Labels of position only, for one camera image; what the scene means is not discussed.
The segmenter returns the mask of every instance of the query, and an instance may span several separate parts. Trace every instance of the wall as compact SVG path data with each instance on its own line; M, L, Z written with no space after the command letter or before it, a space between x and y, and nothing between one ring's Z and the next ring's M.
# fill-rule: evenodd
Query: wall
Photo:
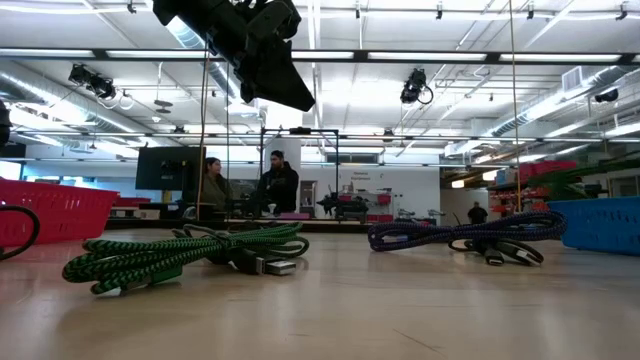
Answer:
M487 190L443 189L440 192L440 209L447 215L442 217L442 225L458 225L453 216L454 213L460 219L460 223L468 224L467 213L475 201L479 202L480 206L489 213L487 221L498 218L497 213L489 211L489 192Z
M227 176L227 169L222 169L223 175ZM354 176L355 172L366 173L367 175ZM316 198L322 199L329 193L329 185L335 191L335 167L333 166L303 166L298 171L300 180L317 181ZM137 196L140 190L135 190L135 163L92 163L92 162L30 162L25 166L25 176L85 176L97 177L104 188L116 190L124 196ZM236 165L231 164L229 169L230 179L257 179L258 165ZM398 194L394 198L394 209L399 208L415 211L417 216L427 216L429 209L440 209L440 172L435 167L347 167L340 168L339 185L349 185L354 180L354 188L376 190L383 187L390 187ZM320 206L316 208L316 213L324 214Z

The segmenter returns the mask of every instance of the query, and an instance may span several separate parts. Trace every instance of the table surface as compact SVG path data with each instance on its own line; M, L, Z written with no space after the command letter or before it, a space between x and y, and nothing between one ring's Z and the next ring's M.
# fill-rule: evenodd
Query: table surface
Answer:
M0 263L0 358L634 359L640 259L535 244L540 268L491 267L430 245L374 253L364 235L308 234L288 277L198 261L164 285L96 297L62 266L80 245ZM103 238L158 240L166 230Z

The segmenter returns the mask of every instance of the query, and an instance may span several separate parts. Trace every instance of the computer monitor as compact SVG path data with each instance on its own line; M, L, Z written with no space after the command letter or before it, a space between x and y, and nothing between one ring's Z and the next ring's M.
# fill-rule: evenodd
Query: computer monitor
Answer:
M194 202L204 154L206 149L201 152L197 147L140 149L136 189L182 191L184 201Z

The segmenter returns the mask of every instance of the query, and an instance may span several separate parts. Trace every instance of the woman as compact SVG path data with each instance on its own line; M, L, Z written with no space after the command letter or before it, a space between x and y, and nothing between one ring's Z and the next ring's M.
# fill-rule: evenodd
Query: woman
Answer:
M232 192L229 182L220 175L222 165L217 158L207 158L205 174L202 179L202 193L200 201L213 206L214 211L225 211L227 199L231 199Z

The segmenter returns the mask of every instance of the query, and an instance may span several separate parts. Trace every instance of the room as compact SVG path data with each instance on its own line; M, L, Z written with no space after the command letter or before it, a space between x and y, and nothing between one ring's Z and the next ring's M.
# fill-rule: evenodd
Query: room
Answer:
M631 358L639 24L636 0L0 0L3 353Z

